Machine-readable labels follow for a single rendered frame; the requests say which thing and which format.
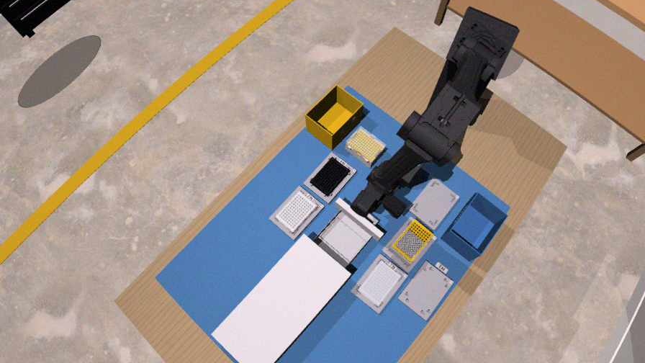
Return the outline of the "blue bin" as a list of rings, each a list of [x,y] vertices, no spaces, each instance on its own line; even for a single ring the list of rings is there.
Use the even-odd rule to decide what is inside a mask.
[[[441,240],[471,261],[483,254],[508,215],[479,192],[460,213],[459,219],[457,215]]]

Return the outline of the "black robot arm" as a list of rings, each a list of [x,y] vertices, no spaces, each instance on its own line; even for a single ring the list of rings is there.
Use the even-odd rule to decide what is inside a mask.
[[[392,217],[399,218],[407,207],[394,196],[399,179],[421,163],[432,161],[442,167],[459,151],[461,145],[456,140],[482,107],[475,97],[479,80],[490,77],[507,47],[478,21],[457,44],[461,47],[452,57],[458,67],[453,81],[447,81],[422,117],[414,110],[399,129],[396,135],[405,143],[389,162],[382,161],[367,176],[366,188],[350,206],[357,215],[366,218],[382,203]]]

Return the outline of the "blue bench mat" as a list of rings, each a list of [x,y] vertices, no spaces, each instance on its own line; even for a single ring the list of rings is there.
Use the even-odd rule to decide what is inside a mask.
[[[303,234],[315,239],[340,211],[335,207],[338,198],[350,206],[366,188],[366,178],[374,167],[388,161],[405,143],[396,135],[401,123],[349,85],[344,90],[364,108],[361,121],[333,150],[304,127],[155,277],[234,363],[239,362],[212,332]],[[346,141],[360,126],[386,144],[371,168],[346,150]],[[303,183],[331,152],[356,173],[328,204]],[[433,177],[460,196],[435,230],[407,210]],[[346,267],[350,278],[275,363],[397,363],[474,261],[452,249],[441,240],[442,235],[477,192],[506,214],[510,209],[451,161],[440,168],[432,161],[422,163],[408,186],[400,185],[394,196],[407,205],[403,213],[396,219],[383,204],[369,213],[378,220],[375,227],[384,235],[379,241],[371,238],[361,249]],[[298,186],[324,208],[293,241],[269,217]],[[410,216],[437,239],[407,273],[382,249]],[[379,254],[408,275],[380,314],[351,292]],[[454,282],[426,321],[397,299],[425,260],[435,268],[437,262],[446,267],[444,274]]]

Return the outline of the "white label plate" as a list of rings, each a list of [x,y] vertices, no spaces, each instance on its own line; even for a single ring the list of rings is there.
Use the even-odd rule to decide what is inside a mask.
[[[439,268],[443,273],[446,273],[448,271],[448,269],[439,262],[437,262],[436,267]]]

